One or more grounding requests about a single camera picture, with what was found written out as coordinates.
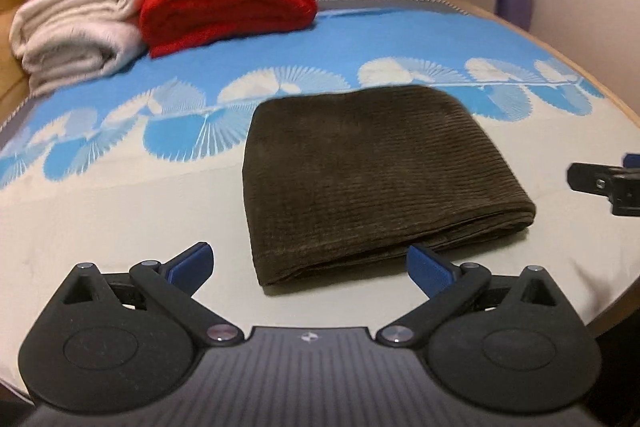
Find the folded cloth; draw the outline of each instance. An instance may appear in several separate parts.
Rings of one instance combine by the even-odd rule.
[[[135,15],[143,0],[30,0],[18,8],[9,31],[12,52],[21,58],[36,31],[52,29],[74,18],[123,21]]]
[[[37,31],[26,46],[22,68],[31,73],[31,94],[39,95],[116,73],[144,51],[133,24],[71,20]]]
[[[161,57],[229,37],[307,28],[316,0],[145,0],[142,38]]]
[[[463,105],[424,86],[261,103],[242,181],[262,286],[511,234],[536,210]]]

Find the black clamp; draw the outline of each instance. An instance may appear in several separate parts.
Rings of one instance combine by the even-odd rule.
[[[212,270],[213,252],[206,243],[165,264],[143,261],[126,274],[76,265],[18,356],[31,396],[44,406],[38,418],[49,418],[51,425],[154,426],[159,417],[173,414],[180,400],[193,402],[193,393],[207,397],[198,407],[240,414],[245,400],[256,397],[216,390],[237,389],[240,376],[273,382],[286,375],[286,381],[297,381],[298,365],[290,360],[326,360],[335,381],[350,382],[351,390],[368,385],[373,364],[375,371],[394,375],[376,382],[384,396],[400,393],[398,378],[406,378],[402,385],[421,400],[438,401],[432,379],[447,396],[480,408],[472,409],[473,415],[486,410],[528,417],[571,408],[600,372],[596,342],[540,266],[527,266],[517,277],[494,276],[478,263],[455,266],[431,250],[410,247],[409,276],[430,299],[378,331],[376,343],[364,328],[318,333],[254,328],[245,339],[238,327],[191,298]],[[279,348],[266,349],[276,345],[274,339]],[[251,353],[265,354],[269,363]],[[375,362],[367,359],[372,353]],[[234,367],[234,360],[242,360],[242,371],[222,371],[227,362]],[[214,367],[220,368],[216,377],[205,378]],[[328,407],[321,400],[335,391],[327,367],[313,363],[305,370],[309,381],[327,386],[325,393],[310,387],[306,394],[296,393],[298,400],[313,402],[314,410]],[[278,415],[290,409],[283,399],[287,389],[275,390]],[[214,396],[217,401],[209,403]],[[370,407],[373,413],[379,406],[371,399],[348,403],[341,393],[335,399],[341,404],[337,410]],[[396,414],[397,405],[386,407]],[[98,415],[102,423],[94,423]],[[45,425],[39,422],[29,425]],[[212,418],[203,416],[198,425],[213,425]]]
[[[573,163],[566,173],[572,190],[606,196],[614,216],[640,216],[640,155],[628,154],[622,167]]]
[[[244,341],[238,327],[191,298],[212,271],[207,243],[129,273],[77,264],[20,347],[30,395],[97,414],[134,409],[175,389],[202,349]]]

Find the folded white blanket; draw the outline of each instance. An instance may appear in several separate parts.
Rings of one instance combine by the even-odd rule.
[[[9,31],[14,55],[21,58],[29,40],[45,28],[79,18],[86,20],[123,21],[135,15],[143,0],[30,0],[15,14]]]
[[[31,73],[31,94],[39,95],[116,73],[145,49],[133,24],[76,19],[37,31],[26,45],[22,68]]]

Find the white leaf pattern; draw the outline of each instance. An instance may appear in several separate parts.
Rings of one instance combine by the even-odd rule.
[[[83,107],[69,112],[65,122],[65,138],[76,138],[90,133],[98,120],[98,112],[93,107]]]
[[[187,162],[214,156],[246,140],[258,101],[211,111],[151,119],[145,127],[145,149],[158,158]]]
[[[577,82],[581,76],[556,58],[536,60],[534,67],[549,82]]]
[[[420,58],[383,57],[370,60],[358,70],[361,86],[393,84],[459,84],[469,82],[458,71]]]
[[[302,66],[284,66],[251,71],[220,90],[218,103],[264,100],[279,93],[312,94],[351,89],[343,76]]]
[[[149,109],[154,114],[183,114],[203,109],[206,106],[206,96],[197,87],[177,78],[156,88],[151,96],[156,105]]]
[[[30,144],[48,142],[57,137],[65,136],[65,124],[69,113],[50,121],[44,127],[36,131],[31,137]]]
[[[465,63],[465,67],[468,73],[479,82],[507,82],[509,80],[533,84],[543,82],[543,79],[535,73],[502,60],[470,58]]]
[[[31,129],[28,126],[23,127],[18,133],[9,140],[4,148],[0,150],[0,158],[8,158],[21,152],[27,147],[31,137]]]
[[[45,143],[28,146],[27,149],[16,153],[13,157],[0,158],[0,188],[16,181],[36,161],[47,148]]]
[[[71,161],[68,172],[74,174],[86,172],[92,163],[108,153],[114,145],[127,135],[132,124],[132,120],[122,122],[119,127],[101,130],[87,140],[84,147],[78,151]]]
[[[120,104],[102,120],[101,126],[114,126],[124,120],[138,116],[143,109],[148,108],[152,94],[153,90],[150,89]]]

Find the metal screw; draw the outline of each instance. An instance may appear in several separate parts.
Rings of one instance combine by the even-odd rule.
[[[215,324],[207,330],[207,336],[218,342],[232,341],[239,333],[238,328],[231,324]]]
[[[404,343],[414,337],[414,332],[405,326],[388,326],[382,330],[382,338],[388,342]]]

